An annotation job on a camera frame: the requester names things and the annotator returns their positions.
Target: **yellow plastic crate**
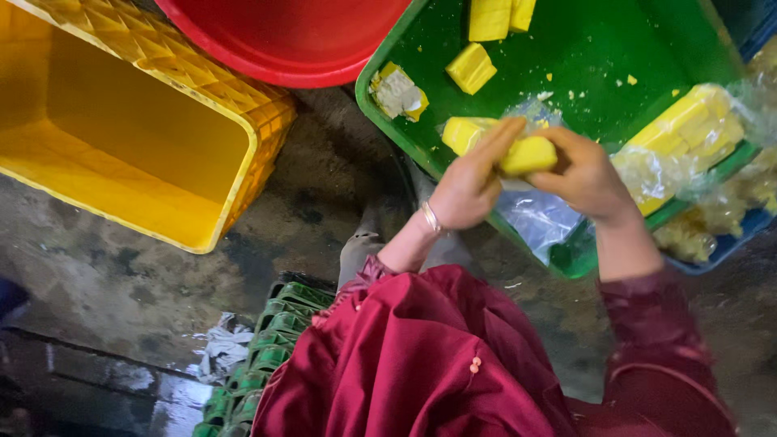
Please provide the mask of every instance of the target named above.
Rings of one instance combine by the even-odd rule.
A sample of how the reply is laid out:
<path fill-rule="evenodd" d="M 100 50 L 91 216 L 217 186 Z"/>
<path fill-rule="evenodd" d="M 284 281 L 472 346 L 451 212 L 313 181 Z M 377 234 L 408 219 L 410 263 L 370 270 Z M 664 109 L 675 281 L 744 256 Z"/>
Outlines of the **yellow plastic crate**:
<path fill-rule="evenodd" d="M 273 171 L 296 117 L 288 93 L 129 2 L 12 3 L 0 1 L 0 172 L 213 250 Z"/>

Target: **hand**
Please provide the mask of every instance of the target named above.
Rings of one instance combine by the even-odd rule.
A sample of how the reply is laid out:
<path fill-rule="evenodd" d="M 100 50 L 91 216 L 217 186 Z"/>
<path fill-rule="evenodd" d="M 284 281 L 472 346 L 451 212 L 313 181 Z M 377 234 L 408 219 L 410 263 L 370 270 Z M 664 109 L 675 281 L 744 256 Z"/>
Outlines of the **hand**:
<path fill-rule="evenodd" d="M 429 206 L 445 229 L 467 229 L 482 222 L 497 202 L 502 184 L 494 171 L 524 130 L 526 119 L 501 121 L 443 175 Z"/>
<path fill-rule="evenodd" d="M 642 222 L 642 214 L 599 144 L 564 128 L 544 129 L 533 135 L 556 145 L 559 166 L 553 172 L 529 174 L 530 184 L 558 195 L 597 225 Z"/>

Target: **red plastic basin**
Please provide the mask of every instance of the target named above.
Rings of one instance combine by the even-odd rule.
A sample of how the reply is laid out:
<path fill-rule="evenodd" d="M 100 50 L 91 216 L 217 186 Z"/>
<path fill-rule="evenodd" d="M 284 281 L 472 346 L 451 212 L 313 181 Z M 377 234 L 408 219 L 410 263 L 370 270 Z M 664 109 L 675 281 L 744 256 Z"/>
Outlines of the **red plastic basin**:
<path fill-rule="evenodd" d="M 264 82 L 352 82 L 410 0 L 156 0 L 206 52 Z"/>

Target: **person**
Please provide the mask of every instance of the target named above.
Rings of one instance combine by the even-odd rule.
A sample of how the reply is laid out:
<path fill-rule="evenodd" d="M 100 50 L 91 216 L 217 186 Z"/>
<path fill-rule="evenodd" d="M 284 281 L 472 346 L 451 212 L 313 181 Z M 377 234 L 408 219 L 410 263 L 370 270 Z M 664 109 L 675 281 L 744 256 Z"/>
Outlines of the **person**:
<path fill-rule="evenodd" d="M 252 435 L 736 434 L 678 281 L 599 144 L 537 131 L 562 165 L 527 179 L 595 223 L 598 288 L 617 339 L 601 404 L 564 397 L 538 335 L 503 293 L 455 264 L 419 273 L 446 230 L 477 225 L 494 206 L 495 165 L 524 125 L 497 125 L 365 256 L 272 375 Z M 372 235 L 348 244 L 362 237 Z"/>

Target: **dirty floor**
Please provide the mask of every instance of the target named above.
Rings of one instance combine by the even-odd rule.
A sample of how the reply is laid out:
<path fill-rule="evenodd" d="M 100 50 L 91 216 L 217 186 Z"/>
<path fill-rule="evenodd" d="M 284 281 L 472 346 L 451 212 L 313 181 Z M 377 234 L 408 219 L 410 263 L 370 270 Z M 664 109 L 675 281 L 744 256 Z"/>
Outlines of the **dirty floor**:
<path fill-rule="evenodd" d="M 280 270 L 337 278 L 359 205 L 377 192 L 395 198 L 406 193 L 391 146 L 346 90 L 295 95 L 300 115 L 266 190 L 207 255 L 183 252 L 0 176 L 0 276 L 34 294 L 4 342 L 12 362 L 41 363 L 38 373 L 26 376 L 37 381 L 30 383 L 36 393 L 58 390 L 64 400 L 65 386 L 79 381 L 89 390 L 143 399 L 121 401 L 129 402 L 120 408 L 137 421 L 91 425 L 126 435 L 185 435 L 185 426 L 170 428 L 170 421 L 193 426 L 207 394 L 193 388 L 194 395 L 176 401 L 165 387 L 170 380 L 191 383 L 204 346 L 195 334 L 213 326 L 221 311 L 255 318 Z M 396 202 L 389 232 L 403 214 Z M 593 279 L 554 278 L 487 225 L 463 236 L 489 281 L 538 328 L 565 393 L 599 400 L 611 336 Z M 693 308 L 718 358 L 720 390 L 742 435 L 777 435 L 776 247 L 772 228 L 713 273 L 688 279 Z M 129 365 L 133 375 L 151 382 L 136 389 L 122 385 L 122 378 L 95 381 L 78 371 L 78 363 L 94 361 L 111 369 Z M 45 375 L 64 382 L 52 388 L 42 382 Z M 176 410 L 181 405 L 183 413 Z M 89 421 L 83 416 L 60 419 Z"/>

